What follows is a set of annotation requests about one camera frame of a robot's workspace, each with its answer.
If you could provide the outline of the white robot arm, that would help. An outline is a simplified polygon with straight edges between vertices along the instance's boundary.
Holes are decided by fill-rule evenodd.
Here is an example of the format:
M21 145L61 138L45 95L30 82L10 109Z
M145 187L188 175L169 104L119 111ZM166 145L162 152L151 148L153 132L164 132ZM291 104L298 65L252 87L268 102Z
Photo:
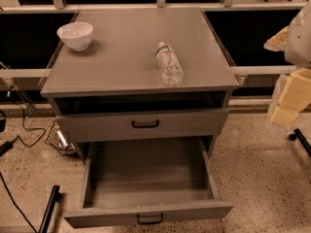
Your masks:
M296 67L294 72L278 80L269 108L270 123L288 126L311 104L311 1L289 26L267 40L263 47L282 51L285 60Z

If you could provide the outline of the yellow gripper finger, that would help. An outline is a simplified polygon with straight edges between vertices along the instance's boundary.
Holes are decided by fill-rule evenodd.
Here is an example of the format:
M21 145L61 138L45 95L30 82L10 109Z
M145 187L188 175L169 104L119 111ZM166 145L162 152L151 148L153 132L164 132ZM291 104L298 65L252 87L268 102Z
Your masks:
M270 51L283 51L285 49L288 29L288 26L281 29L277 34L268 39L263 47Z
M311 70L300 68L281 75L269 107L269 122L280 127L291 125L311 104Z

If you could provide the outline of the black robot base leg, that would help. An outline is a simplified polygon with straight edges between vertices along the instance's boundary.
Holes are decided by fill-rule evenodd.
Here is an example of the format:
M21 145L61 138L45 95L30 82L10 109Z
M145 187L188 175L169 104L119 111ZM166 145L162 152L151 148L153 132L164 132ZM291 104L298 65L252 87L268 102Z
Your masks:
M56 204L56 202L60 196L59 190L60 190L59 185L54 185L52 187L50 198L49 198L47 207L45 209L45 213L44 213L44 216L43 216L43 219L42 219L38 233L47 233L48 232L49 225L50 225L51 218L52 218L53 209L54 209L54 206L55 206L55 204Z

